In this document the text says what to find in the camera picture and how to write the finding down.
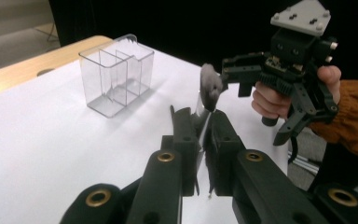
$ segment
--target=black background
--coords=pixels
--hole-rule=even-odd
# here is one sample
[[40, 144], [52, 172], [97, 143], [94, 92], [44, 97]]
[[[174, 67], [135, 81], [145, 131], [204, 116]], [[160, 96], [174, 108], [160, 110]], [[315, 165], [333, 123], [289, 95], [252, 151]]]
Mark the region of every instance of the black background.
[[[138, 41], [177, 58], [221, 71], [223, 58], [269, 51], [278, 27], [269, 20], [298, 1], [49, 0], [62, 46], [92, 35], [117, 38], [134, 34]], [[338, 48], [331, 64], [342, 78], [358, 79], [358, 0], [321, 0], [330, 10], [323, 38]]]

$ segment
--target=wooden surface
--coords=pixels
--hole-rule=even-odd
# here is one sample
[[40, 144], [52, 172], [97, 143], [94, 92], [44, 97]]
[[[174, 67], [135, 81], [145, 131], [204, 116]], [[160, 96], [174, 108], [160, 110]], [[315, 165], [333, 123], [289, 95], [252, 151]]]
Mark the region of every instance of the wooden surface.
[[72, 45], [55, 49], [48, 53], [33, 57], [20, 63], [0, 69], [0, 91], [19, 85], [32, 78], [36, 78], [38, 73], [55, 69], [67, 63], [79, 59], [78, 53], [85, 49], [90, 49], [112, 41], [112, 39], [96, 35]]

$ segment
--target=brass insert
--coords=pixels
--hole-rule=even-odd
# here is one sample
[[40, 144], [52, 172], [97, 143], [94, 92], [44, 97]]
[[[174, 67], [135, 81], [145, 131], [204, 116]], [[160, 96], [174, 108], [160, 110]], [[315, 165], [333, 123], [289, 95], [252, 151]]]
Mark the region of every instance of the brass insert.
[[257, 152], [247, 152], [246, 153], [246, 160], [248, 161], [262, 161], [263, 156]]
[[86, 205], [90, 207], [98, 207], [107, 203], [112, 194], [108, 189], [97, 189], [87, 196]]
[[351, 193], [343, 189], [330, 189], [328, 190], [328, 196], [330, 196], [330, 198], [336, 203], [340, 203], [348, 207], [355, 207], [358, 205], [357, 199]]
[[173, 161], [174, 158], [175, 156], [171, 152], [163, 152], [158, 155], [158, 160], [164, 162]]

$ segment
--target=transparent plastic cup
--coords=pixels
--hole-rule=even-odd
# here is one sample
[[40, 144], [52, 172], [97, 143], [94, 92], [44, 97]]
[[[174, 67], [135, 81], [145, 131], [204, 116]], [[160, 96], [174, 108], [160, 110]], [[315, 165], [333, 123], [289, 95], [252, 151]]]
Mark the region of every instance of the transparent plastic cup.
[[79, 52], [87, 106], [112, 118], [150, 88], [154, 51], [135, 35]]

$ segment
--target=brass bushing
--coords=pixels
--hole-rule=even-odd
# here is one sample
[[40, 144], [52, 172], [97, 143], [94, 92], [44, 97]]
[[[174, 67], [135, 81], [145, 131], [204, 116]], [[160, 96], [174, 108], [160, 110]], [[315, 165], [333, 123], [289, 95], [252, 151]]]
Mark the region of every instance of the brass bushing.
[[112, 196], [108, 189], [96, 189], [86, 198], [86, 205], [90, 207], [98, 207], [107, 203]]

